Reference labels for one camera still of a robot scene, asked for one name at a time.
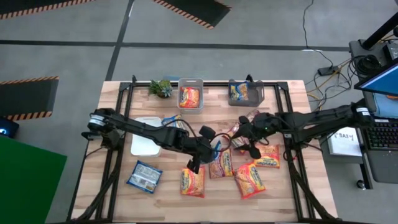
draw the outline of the floor mat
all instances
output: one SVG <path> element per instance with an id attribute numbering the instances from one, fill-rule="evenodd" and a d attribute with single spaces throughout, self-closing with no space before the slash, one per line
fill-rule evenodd
<path id="1" fill-rule="evenodd" d="M 95 0 L 5 0 L 0 1 L 0 19 L 9 19 L 91 1 Z"/>

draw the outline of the succulent plant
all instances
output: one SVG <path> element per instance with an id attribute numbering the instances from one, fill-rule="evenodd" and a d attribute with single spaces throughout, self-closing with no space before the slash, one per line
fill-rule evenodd
<path id="1" fill-rule="evenodd" d="M 154 94 L 161 98 L 168 98 L 172 96 L 172 85 L 170 84 L 170 80 L 161 80 L 159 82 L 151 80 L 148 94 Z"/>

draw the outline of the computer monitor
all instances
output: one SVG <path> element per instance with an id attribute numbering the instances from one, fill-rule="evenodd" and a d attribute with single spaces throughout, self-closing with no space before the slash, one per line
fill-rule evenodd
<path id="1" fill-rule="evenodd" d="M 398 58 L 380 69 L 377 75 L 366 77 L 354 86 L 357 90 L 398 96 Z"/>

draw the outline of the gray plastic bin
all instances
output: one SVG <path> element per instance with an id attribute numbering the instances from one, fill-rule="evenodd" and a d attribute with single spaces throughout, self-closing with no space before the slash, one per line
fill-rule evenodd
<path id="1" fill-rule="evenodd" d="M 199 107 L 198 108 L 181 108 L 181 89 L 180 87 L 198 87 L 200 91 Z M 201 78 L 180 78 L 178 81 L 178 98 L 177 106 L 180 109 L 181 114 L 200 114 L 203 109 L 203 80 Z"/>

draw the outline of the black mat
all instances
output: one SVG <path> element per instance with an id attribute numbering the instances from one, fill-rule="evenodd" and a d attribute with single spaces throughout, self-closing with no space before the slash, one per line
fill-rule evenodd
<path id="1" fill-rule="evenodd" d="M 0 116 L 9 120 L 52 115 L 59 77 L 0 82 Z"/>
<path id="2" fill-rule="evenodd" d="M 2 0 L 0 1 L 0 19 L 59 9 L 90 1 L 95 0 Z"/>
<path id="3" fill-rule="evenodd" d="M 213 29 L 231 8 L 214 0 L 153 0 L 173 12 Z"/>

